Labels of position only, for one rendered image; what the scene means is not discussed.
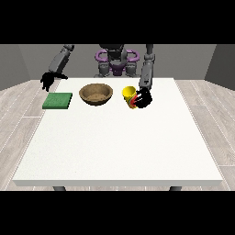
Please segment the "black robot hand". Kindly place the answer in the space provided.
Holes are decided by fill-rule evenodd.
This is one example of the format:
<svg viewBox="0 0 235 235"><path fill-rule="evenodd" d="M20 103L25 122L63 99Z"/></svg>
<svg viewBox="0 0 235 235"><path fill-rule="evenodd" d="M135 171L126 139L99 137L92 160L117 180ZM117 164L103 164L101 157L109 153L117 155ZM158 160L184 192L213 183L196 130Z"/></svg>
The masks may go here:
<svg viewBox="0 0 235 235"><path fill-rule="evenodd" d="M134 101L134 105L138 108L144 108L148 106L152 101L151 92L148 88L143 87L137 92L137 98Z"/></svg>
<svg viewBox="0 0 235 235"><path fill-rule="evenodd" d="M46 72L42 75L42 78L40 81L43 83L42 89L49 91L50 87L54 83L55 78L65 79L67 80L68 77L62 73L52 73L52 72Z"/></svg>

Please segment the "yellow cup with melon print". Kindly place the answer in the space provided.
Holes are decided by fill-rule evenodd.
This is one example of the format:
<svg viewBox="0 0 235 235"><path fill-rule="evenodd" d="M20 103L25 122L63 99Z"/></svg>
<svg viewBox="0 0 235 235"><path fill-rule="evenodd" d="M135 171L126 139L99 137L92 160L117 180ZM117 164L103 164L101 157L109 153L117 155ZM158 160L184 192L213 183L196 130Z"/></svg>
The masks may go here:
<svg viewBox="0 0 235 235"><path fill-rule="evenodd" d="M122 95L130 108L136 108L135 100L138 97L134 86L126 86L122 90Z"/></svg>

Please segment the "green square pad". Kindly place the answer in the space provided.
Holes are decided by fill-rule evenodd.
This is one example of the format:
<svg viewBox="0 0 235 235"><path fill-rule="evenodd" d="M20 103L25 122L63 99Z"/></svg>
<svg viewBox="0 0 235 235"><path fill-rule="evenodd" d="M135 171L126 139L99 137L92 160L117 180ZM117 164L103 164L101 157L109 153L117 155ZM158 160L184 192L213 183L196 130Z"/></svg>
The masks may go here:
<svg viewBox="0 0 235 235"><path fill-rule="evenodd" d="M49 93L46 97L43 109L67 109L73 97L72 93Z"/></svg>

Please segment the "brown wooden bowl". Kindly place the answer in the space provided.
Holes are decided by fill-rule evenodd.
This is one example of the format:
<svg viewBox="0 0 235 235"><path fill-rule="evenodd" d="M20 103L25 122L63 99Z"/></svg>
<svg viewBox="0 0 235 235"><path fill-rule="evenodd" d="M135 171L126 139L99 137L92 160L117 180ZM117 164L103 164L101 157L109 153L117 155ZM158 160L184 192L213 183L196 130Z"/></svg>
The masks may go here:
<svg viewBox="0 0 235 235"><path fill-rule="evenodd" d="M79 91L79 96L90 106L101 106L112 95L113 89L107 84L87 84Z"/></svg>

